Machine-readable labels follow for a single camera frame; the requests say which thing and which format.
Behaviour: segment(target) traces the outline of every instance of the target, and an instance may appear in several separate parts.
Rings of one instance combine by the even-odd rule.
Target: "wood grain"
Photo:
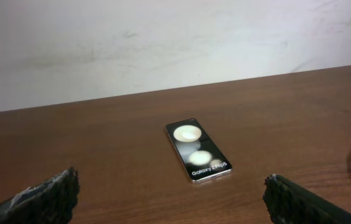
[[[164,130],[187,118],[231,175],[190,183]],[[351,212],[351,66],[0,113],[0,201],[70,166],[73,224],[269,223],[272,173]]]

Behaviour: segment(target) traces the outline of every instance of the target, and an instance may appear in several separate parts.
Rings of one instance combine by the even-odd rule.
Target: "smartphone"
[[[166,131],[192,182],[231,172],[230,162],[196,119],[168,124]]]

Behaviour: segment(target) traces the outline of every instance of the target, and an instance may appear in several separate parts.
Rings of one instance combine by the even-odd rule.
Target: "black object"
[[[271,221],[278,223],[349,223],[351,214],[318,195],[273,174],[265,180],[263,200]]]
[[[73,167],[0,203],[0,224],[68,223],[80,191]]]

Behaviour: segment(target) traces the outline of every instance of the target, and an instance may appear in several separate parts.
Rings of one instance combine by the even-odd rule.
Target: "brown wooden tabletop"
[[[196,118],[233,165],[192,184],[164,126]],[[71,223],[270,223],[272,173],[351,212],[351,66],[0,113],[0,201],[74,166]]]

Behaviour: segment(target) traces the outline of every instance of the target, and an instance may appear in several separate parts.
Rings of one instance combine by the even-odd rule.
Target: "phone display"
[[[208,180],[232,170],[196,119],[166,125],[167,133],[193,182]]]

